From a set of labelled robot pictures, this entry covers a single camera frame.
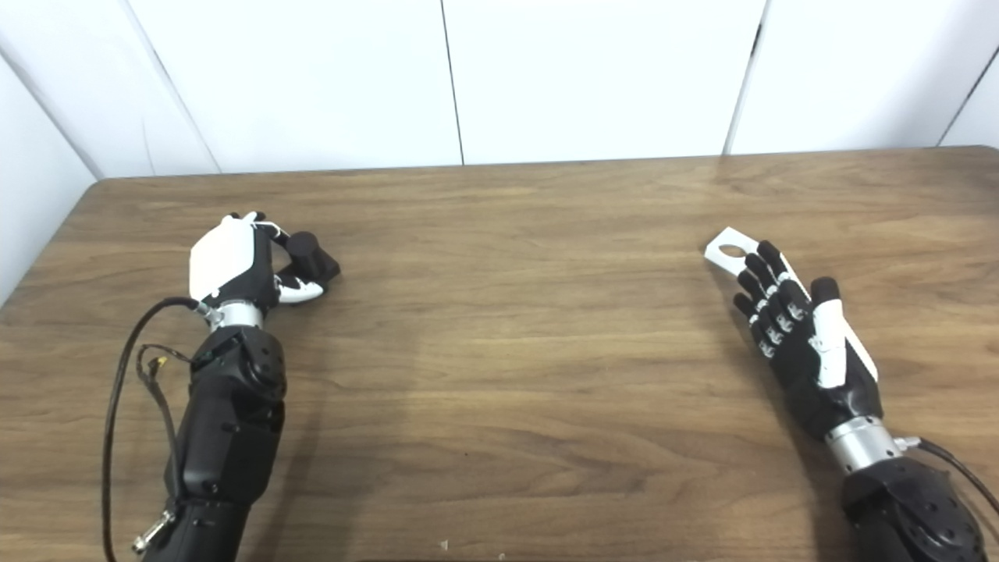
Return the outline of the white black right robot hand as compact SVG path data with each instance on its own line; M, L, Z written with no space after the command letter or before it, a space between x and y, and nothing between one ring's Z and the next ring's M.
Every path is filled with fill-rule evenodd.
M882 418L877 373L847 337L838 281L811 281L809 290L768 240L746 254L734 306L784 392L802 430L822 440L856 418Z

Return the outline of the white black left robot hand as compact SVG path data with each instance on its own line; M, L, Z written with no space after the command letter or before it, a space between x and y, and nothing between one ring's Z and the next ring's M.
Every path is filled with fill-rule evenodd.
M338 269L325 267L317 241L303 248L294 241L263 213L225 215L190 249L189 298L212 308L246 303L263 313L319 298Z

